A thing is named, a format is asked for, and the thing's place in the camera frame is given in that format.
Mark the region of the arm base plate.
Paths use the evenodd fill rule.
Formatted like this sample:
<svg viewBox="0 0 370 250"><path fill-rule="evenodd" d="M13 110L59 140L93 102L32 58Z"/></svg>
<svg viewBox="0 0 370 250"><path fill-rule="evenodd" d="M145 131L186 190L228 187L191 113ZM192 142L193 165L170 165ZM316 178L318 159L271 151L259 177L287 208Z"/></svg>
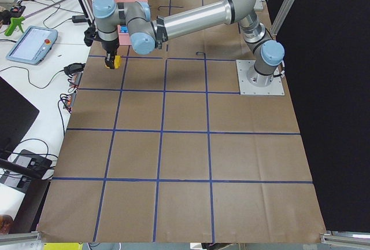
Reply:
<svg viewBox="0 0 370 250"><path fill-rule="evenodd" d="M254 67L254 60L236 60L240 95L284 96L281 77L259 74Z"/></svg>

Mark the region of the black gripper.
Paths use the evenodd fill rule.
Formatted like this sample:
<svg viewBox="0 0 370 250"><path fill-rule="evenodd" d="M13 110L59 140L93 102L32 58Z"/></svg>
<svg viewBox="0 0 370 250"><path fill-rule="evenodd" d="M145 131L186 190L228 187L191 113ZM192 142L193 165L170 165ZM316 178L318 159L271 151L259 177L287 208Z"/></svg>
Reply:
<svg viewBox="0 0 370 250"><path fill-rule="evenodd" d="M106 51L105 66L114 69L114 56L117 55L119 40L102 41L102 48Z"/></svg>

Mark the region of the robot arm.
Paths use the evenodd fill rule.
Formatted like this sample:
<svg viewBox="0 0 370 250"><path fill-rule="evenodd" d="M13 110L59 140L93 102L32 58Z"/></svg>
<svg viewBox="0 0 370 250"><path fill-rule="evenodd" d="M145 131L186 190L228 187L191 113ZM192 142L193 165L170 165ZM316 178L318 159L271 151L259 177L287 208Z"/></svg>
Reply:
<svg viewBox="0 0 370 250"><path fill-rule="evenodd" d="M95 26L92 38L100 41L106 51L105 65L115 68L120 46L118 26L127 27L129 41L136 54L147 55L161 49L170 39L192 34L220 24L238 23L243 39L256 60L248 70L249 82L257 87L269 86L275 70L284 59L284 47L267 36L265 25L260 22L254 5L256 0L219 0L199 8L168 17L150 18L146 2L116 2L93 0L92 12Z"/></svg>

